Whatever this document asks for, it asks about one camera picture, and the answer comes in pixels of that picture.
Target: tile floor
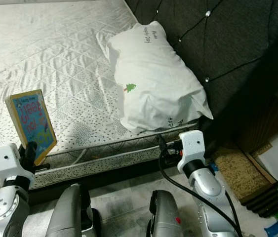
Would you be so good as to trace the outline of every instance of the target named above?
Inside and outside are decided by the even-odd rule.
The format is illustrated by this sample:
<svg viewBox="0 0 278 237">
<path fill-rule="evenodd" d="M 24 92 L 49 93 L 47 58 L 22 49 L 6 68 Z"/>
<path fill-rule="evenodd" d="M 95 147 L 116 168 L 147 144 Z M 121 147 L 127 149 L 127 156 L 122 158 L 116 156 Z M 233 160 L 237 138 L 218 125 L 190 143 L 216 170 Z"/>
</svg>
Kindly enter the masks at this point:
<svg viewBox="0 0 278 237">
<path fill-rule="evenodd" d="M 188 187 L 185 175 L 179 174 L 176 168 L 167 169 L 166 172 L 175 181 Z M 219 172 L 217 172 L 217 177 L 223 180 Z M 182 219 L 184 236 L 200 237 L 201 232 L 196 217 L 197 206 L 192 197 L 163 179 L 159 172 L 90 191 L 92 207 L 97 208 L 102 216 L 102 236 L 145 237 L 146 226 L 151 217 L 150 198 L 152 191 L 156 189 L 170 191 L 175 197 Z M 272 225 L 275 219 L 259 218 L 258 215 L 241 206 L 232 192 L 229 191 L 229 194 L 237 210 L 244 235 L 266 236 L 264 228 Z M 45 236 L 55 205 L 56 200 L 32 207 L 31 215 L 24 225 L 23 236 Z"/>
</svg>

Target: bed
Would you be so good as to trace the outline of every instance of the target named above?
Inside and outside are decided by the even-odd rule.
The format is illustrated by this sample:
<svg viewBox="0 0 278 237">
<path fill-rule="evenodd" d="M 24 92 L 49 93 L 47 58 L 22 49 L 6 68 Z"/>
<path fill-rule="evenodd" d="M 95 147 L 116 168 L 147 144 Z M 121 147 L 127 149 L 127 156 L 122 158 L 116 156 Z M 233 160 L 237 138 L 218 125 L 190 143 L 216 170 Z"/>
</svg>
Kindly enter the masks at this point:
<svg viewBox="0 0 278 237">
<path fill-rule="evenodd" d="M 0 145 L 20 144 L 4 98 L 34 89 L 42 89 L 58 140 L 34 188 L 154 159 L 156 134 L 172 141 L 197 128 L 193 121 L 134 135 L 121 125 L 101 47 L 135 23 L 122 0 L 0 5 Z"/>
<path fill-rule="evenodd" d="M 158 133 L 169 142 L 199 128 L 208 156 L 278 89 L 278 0 L 126 3 L 0 5 L 0 145 L 19 144 L 3 99 L 27 88 L 43 90 L 58 138 L 45 160 L 51 169 L 36 174 L 34 188 L 156 159 Z M 116 84 L 101 47 L 137 20 L 163 25 L 204 86 L 214 121 L 138 136 L 120 125 Z"/>
</svg>

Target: pillowcase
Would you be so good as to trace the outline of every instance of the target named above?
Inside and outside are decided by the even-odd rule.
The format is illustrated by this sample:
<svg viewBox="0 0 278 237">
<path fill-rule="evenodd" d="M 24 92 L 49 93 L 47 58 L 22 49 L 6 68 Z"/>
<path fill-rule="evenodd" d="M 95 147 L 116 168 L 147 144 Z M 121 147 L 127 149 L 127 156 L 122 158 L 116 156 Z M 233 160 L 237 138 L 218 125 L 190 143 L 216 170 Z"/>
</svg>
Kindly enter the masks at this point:
<svg viewBox="0 0 278 237">
<path fill-rule="evenodd" d="M 173 128 L 202 115 L 213 119 L 202 85 L 157 21 L 110 38 L 106 55 L 120 85 L 120 122 L 131 132 Z"/>
</svg>

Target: headboard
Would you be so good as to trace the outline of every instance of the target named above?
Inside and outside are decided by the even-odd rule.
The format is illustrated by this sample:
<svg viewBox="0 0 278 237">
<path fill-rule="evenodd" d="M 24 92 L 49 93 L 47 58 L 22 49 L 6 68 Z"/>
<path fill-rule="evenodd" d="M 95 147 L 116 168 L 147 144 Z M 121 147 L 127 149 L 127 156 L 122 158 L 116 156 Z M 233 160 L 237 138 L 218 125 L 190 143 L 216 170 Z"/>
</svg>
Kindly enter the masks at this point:
<svg viewBox="0 0 278 237">
<path fill-rule="evenodd" d="M 207 155 L 278 89 L 278 0 L 126 0 L 139 23 L 159 21 L 203 85 Z"/>
</svg>

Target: book cover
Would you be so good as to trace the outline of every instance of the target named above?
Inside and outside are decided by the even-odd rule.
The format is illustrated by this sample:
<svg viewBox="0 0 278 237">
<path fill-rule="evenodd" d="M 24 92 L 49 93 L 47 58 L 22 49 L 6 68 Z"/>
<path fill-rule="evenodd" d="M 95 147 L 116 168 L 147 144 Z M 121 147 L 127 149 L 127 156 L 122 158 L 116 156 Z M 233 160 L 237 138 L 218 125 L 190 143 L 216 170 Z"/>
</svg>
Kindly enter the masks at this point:
<svg viewBox="0 0 278 237">
<path fill-rule="evenodd" d="M 11 107 L 13 111 L 12 120 L 23 147 L 31 141 L 36 141 L 38 145 L 35 158 L 35 164 L 38 165 L 57 142 L 42 91 L 11 95 L 8 100 L 7 107 Z"/>
</svg>

